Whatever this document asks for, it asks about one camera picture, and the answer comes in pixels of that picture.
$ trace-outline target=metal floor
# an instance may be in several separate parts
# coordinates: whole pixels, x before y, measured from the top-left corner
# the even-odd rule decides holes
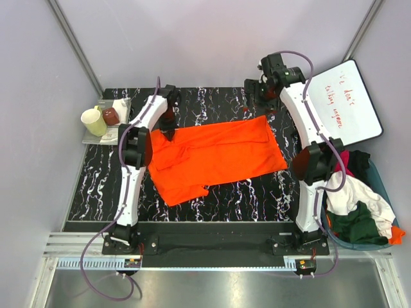
[[[327,271],[330,260],[319,260],[317,273]],[[107,275],[107,271],[89,271],[91,281]],[[136,279],[143,292],[135,291],[126,302],[114,303],[92,291],[71,298],[86,289],[80,271],[56,271],[47,308],[71,307],[167,307],[167,308],[248,308],[248,307],[388,307],[377,267],[370,259],[340,260],[327,277],[289,278],[261,272],[181,272],[141,271]],[[126,296],[130,284],[119,277],[110,277],[96,284],[110,296]]]

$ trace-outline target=whiteboard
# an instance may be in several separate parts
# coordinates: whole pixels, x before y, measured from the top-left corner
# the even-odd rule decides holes
[[[315,76],[308,93],[324,126],[344,146],[383,133],[354,60]]]

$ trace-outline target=clothes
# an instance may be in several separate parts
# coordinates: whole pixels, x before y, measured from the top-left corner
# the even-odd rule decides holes
[[[405,231],[397,226],[392,226],[391,233],[392,237],[390,238],[389,243],[391,245],[401,245],[403,243],[402,237],[405,236]]]
[[[385,245],[388,239],[380,236],[375,221],[367,205],[359,201],[356,209],[348,215],[335,215],[328,212],[332,231],[338,234],[338,238],[352,244],[377,244]]]
[[[349,154],[347,169],[353,173],[353,176],[363,182],[366,186],[370,186],[368,182],[367,169],[370,168],[368,153],[361,151],[352,151]]]
[[[342,171],[333,173],[327,183],[327,188],[337,188],[342,181]],[[356,204],[362,201],[371,212],[378,232],[387,239],[392,237],[391,226],[395,215],[391,206],[360,180],[347,175],[345,185],[340,191],[327,192],[327,210],[336,215],[348,215],[356,210]]]
[[[340,156],[341,156],[342,162],[344,163],[346,173],[348,175],[354,176],[354,174],[347,168],[348,161],[349,161],[349,151],[341,152]],[[339,163],[336,164],[334,172],[338,172],[338,171],[341,171],[341,166]]]
[[[148,169],[169,206],[207,196],[207,185],[287,168],[265,116],[181,128],[171,142],[157,130],[151,139],[153,159]]]

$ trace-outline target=laundry basket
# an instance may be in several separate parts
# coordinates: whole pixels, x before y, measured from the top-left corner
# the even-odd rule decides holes
[[[379,194],[381,197],[384,198],[385,201],[392,207],[390,199],[388,198],[388,194],[385,191],[384,184],[381,181],[380,175],[378,174],[378,170],[374,163],[370,160],[369,161],[370,168],[367,170],[367,176],[368,176],[368,182],[370,183],[371,189]],[[375,245],[375,244],[351,244],[342,241],[339,239],[333,231],[330,229],[328,222],[327,222],[327,217],[326,217],[326,211],[324,210],[325,207],[322,207],[322,212],[321,212],[321,218],[322,218],[322,224],[325,226],[325,229],[327,231],[327,235],[334,241],[336,244],[338,244],[341,247],[351,249],[351,250],[360,250],[360,251],[370,251],[370,250],[380,250],[384,248],[391,247],[390,244],[385,244],[385,245]],[[397,219],[395,219],[392,223],[394,226],[398,227],[398,222]]]

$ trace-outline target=brown mug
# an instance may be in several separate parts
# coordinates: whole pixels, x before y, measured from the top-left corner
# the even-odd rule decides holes
[[[114,109],[113,107],[103,110],[103,119],[109,126],[120,123],[116,109]]]

